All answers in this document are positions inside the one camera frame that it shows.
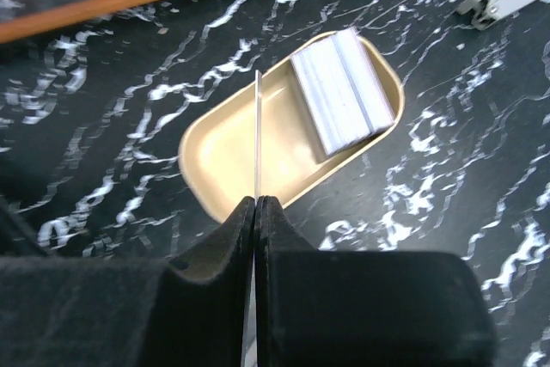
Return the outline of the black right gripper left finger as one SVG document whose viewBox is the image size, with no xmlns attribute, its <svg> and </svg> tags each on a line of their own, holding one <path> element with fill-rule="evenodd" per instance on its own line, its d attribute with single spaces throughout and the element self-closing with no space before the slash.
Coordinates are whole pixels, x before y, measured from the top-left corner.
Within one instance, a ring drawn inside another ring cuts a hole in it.
<svg viewBox="0 0 550 367">
<path fill-rule="evenodd" d="M 254 210 L 170 260 L 102 260 L 47 253 L 2 208 L 2 365 L 241 365 Z"/>
</svg>

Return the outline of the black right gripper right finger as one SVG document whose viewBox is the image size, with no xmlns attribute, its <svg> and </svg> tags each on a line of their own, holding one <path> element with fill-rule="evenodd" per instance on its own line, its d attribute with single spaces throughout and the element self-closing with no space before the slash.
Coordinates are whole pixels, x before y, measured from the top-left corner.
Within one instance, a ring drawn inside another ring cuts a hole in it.
<svg viewBox="0 0 550 367">
<path fill-rule="evenodd" d="M 473 271 L 433 251 L 321 251 L 278 199 L 255 212 L 261 366 L 491 366 L 497 335 Z"/>
</svg>

